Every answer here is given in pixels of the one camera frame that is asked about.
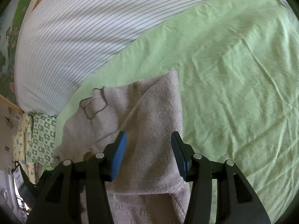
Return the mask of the beige knit sweater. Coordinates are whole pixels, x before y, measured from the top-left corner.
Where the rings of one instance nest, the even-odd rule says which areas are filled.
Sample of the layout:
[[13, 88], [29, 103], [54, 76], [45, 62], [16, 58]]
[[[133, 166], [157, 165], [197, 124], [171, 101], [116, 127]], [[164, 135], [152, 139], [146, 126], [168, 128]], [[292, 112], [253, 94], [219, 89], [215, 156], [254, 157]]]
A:
[[183, 223], [190, 190], [180, 176], [171, 134], [183, 130], [176, 71], [117, 88], [96, 88], [63, 128], [55, 163], [86, 160], [127, 135], [117, 177], [106, 184], [115, 223]]

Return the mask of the green checkered pillow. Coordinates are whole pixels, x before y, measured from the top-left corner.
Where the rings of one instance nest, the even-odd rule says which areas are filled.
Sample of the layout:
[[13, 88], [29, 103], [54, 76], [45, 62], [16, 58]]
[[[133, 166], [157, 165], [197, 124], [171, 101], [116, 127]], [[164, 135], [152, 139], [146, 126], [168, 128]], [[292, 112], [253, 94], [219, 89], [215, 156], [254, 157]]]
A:
[[33, 119], [33, 129], [26, 156], [30, 162], [53, 167], [56, 117], [38, 112], [31, 113], [30, 116]]

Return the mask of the yellow cartoon print pillow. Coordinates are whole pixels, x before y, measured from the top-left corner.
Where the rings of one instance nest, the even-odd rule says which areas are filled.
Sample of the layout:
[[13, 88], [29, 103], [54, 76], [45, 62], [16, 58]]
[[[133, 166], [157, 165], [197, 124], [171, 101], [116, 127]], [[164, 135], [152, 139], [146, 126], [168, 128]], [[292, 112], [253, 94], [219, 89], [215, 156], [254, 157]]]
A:
[[18, 161], [29, 180], [36, 184], [36, 171], [33, 162], [29, 161], [26, 153], [31, 142], [33, 119], [24, 113], [18, 121], [16, 133], [13, 135], [13, 159]]

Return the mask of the light green bed sheet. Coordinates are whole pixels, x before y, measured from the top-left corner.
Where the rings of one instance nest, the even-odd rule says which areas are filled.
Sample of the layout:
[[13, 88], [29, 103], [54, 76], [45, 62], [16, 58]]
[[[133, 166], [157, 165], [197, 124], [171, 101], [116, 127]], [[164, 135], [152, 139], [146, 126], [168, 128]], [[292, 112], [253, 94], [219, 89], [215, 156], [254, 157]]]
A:
[[149, 29], [84, 80], [57, 117], [55, 145], [95, 87], [171, 70], [184, 141], [234, 160], [276, 222], [298, 191], [298, 19], [284, 0], [209, 0]]

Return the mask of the white striped duvet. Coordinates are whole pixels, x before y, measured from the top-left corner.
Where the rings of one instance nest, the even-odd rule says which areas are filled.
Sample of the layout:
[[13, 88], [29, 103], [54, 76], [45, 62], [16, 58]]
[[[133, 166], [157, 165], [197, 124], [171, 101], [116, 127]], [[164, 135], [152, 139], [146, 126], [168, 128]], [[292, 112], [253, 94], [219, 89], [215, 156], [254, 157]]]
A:
[[82, 82], [168, 17], [207, 0], [33, 0], [15, 57], [17, 102], [58, 115]]

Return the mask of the gold framed floral headboard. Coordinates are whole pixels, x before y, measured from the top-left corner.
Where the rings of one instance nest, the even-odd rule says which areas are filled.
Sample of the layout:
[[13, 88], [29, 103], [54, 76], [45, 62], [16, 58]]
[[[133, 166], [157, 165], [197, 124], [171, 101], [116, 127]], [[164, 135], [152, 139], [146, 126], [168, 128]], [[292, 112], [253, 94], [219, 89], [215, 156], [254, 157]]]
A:
[[10, 0], [1, 12], [1, 96], [24, 110], [44, 110], [64, 95], [64, 1]]

